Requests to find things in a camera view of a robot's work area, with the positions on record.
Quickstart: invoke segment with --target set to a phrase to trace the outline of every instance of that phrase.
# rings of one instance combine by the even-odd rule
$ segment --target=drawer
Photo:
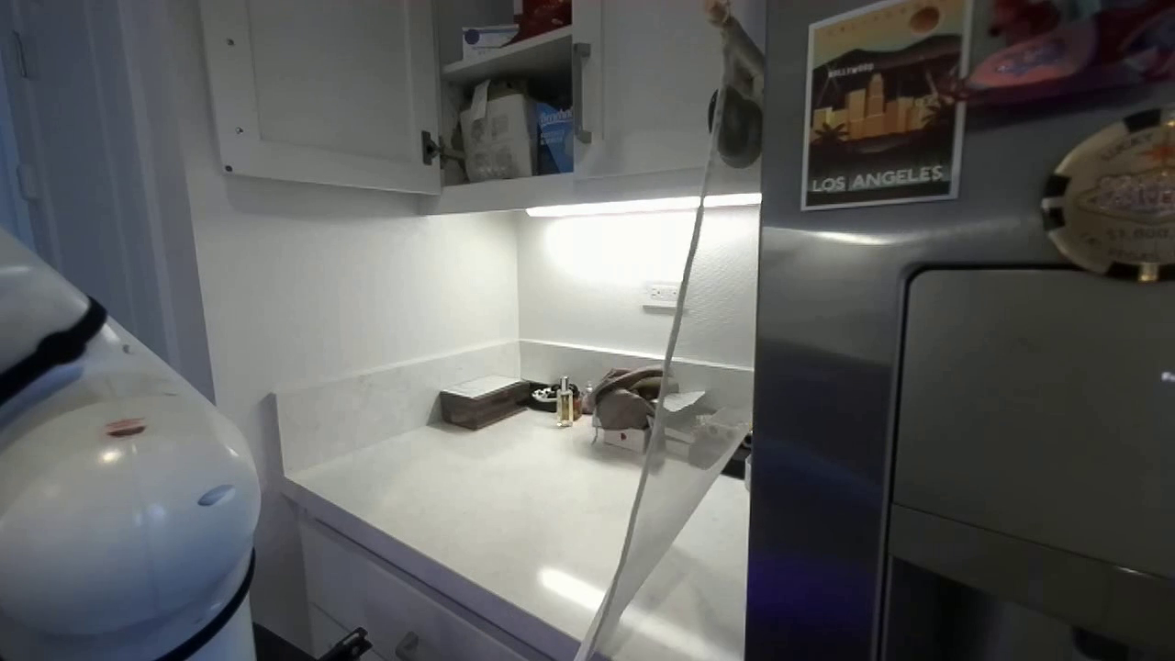
[[[304,587],[317,617],[311,646],[366,629],[384,661],[527,661],[508,640],[446,606],[439,593],[401,577],[343,534],[302,522]]]

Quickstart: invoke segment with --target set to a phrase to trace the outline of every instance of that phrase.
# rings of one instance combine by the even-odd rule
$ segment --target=kitchen counter
[[[565,429],[539,411],[477,434],[426,428],[298,469],[291,484],[364,549],[556,651],[552,640],[568,646],[587,637],[638,484],[638,458],[590,436],[590,420]],[[741,480],[721,479],[710,490],[657,572],[671,577],[657,580],[657,606],[636,617],[664,642],[657,651],[741,657]]]

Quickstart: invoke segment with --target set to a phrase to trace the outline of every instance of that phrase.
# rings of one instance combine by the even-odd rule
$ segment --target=open cabinet
[[[201,0],[201,21],[234,178],[527,207],[705,174],[725,56],[702,4],[572,0],[568,27],[496,52],[463,52],[463,32],[516,27],[516,0]],[[565,158],[472,178],[457,134],[483,84],[527,92],[533,151]]]

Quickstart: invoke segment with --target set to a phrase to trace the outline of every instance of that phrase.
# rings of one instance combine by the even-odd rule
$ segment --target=stainless steel refrigerator
[[[854,9],[768,4],[751,657],[1175,657],[1175,282],[1040,214],[1175,92],[969,117],[959,199],[805,214],[808,27]]]

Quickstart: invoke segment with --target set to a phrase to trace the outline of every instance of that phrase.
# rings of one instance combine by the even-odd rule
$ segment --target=box
[[[463,27],[463,59],[477,59],[511,46],[517,27]]]
[[[572,174],[572,114],[538,105],[538,174]]]
[[[500,420],[511,420],[529,406],[533,384],[457,384],[442,386],[439,406],[442,406],[442,422],[463,428],[463,429],[483,429]]]

